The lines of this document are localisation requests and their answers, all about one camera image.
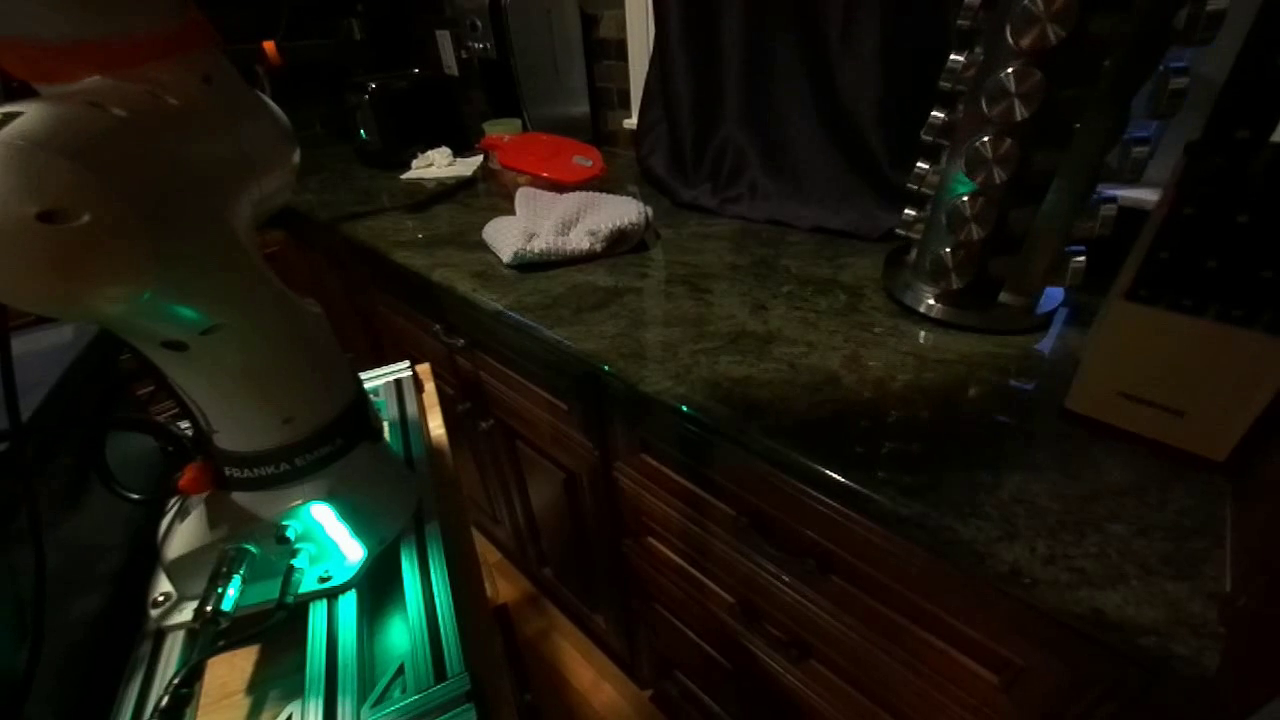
red lid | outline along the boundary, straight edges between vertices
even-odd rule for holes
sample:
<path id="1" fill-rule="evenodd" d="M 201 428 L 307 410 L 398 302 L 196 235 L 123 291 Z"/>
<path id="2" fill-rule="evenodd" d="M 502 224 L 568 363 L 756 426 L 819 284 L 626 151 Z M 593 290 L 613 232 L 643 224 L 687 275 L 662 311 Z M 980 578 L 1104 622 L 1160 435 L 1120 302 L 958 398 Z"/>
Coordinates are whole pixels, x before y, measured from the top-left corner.
<path id="1" fill-rule="evenodd" d="M 482 148 L 495 169 L 516 171 L 540 189 L 588 189 L 604 178 L 599 148 L 552 136 L 552 132 L 522 132 L 522 136 L 483 136 Z"/>

granite countertop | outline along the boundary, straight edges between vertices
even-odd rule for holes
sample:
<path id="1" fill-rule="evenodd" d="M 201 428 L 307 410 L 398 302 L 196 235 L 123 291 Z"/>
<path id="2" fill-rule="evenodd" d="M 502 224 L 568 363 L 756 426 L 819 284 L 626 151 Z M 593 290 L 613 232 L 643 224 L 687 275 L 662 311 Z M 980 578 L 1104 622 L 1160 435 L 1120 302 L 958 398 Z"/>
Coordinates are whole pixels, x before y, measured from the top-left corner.
<path id="1" fill-rule="evenodd" d="M 1059 410 L 1085 342 L 1071 311 L 1039 337 L 947 334 L 885 302 L 876 239 L 621 191 L 651 201 L 662 239 L 547 272 L 514 272 L 482 246 L 505 198 L 404 208 L 383 178 L 318 161 L 300 208 L 734 442 L 798 458 L 925 553 L 1212 675 L 1229 480 Z"/>

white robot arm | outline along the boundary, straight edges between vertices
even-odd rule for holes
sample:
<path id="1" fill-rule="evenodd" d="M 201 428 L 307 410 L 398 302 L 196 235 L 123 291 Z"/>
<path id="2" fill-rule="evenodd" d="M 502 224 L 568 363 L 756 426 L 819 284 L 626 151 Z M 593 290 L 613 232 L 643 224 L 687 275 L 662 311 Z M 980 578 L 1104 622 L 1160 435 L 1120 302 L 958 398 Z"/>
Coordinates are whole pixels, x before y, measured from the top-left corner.
<path id="1" fill-rule="evenodd" d="M 251 252 L 292 189 L 290 122 L 186 0 L 3 0 L 0 70 L 38 89 L 0 106 L 0 306 L 142 350 L 214 442 L 216 516 L 337 501 L 389 546 L 416 489 L 325 315 Z M 237 531 L 191 511 L 163 556 Z"/>

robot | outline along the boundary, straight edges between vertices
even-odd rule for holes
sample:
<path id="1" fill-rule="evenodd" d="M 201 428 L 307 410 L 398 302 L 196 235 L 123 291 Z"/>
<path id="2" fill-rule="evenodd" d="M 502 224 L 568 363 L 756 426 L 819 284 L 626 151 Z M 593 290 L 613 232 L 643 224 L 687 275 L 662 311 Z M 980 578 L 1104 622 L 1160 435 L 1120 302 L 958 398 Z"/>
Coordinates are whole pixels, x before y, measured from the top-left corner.
<path id="1" fill-rule="evenodd" d="M 325 315 L 251 252 L 298 171 L 284 113 L 186 0 L 3 0 L 0 70 L 38 89 L 0 106 L 0 306 L 130 342 L 214 445 L 222 486 L 163 520 L 151 626 L 351 584 L 416 489 Z"/>

green granite counter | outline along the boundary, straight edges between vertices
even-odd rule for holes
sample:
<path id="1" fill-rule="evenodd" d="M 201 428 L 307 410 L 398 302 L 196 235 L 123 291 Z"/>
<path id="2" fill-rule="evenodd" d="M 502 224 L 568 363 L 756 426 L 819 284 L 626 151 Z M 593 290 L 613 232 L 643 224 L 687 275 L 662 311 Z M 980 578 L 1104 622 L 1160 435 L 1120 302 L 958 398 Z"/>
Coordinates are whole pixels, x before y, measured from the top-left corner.
<path id="1" fill-rule="evenodd" d="M 509 315 L 639 391 L 784 454 L 835 501 L 1030 605 L 1204 681 L 1224 649 L 1229 480 L 1059 410 L 1080 328 L 974 337 L 881 291 L 885 246 L 682 211 L 635 258 L 514 272 L 505 198 L 398 208 L 318 165 L 300 208 L 422 284 Z"/>

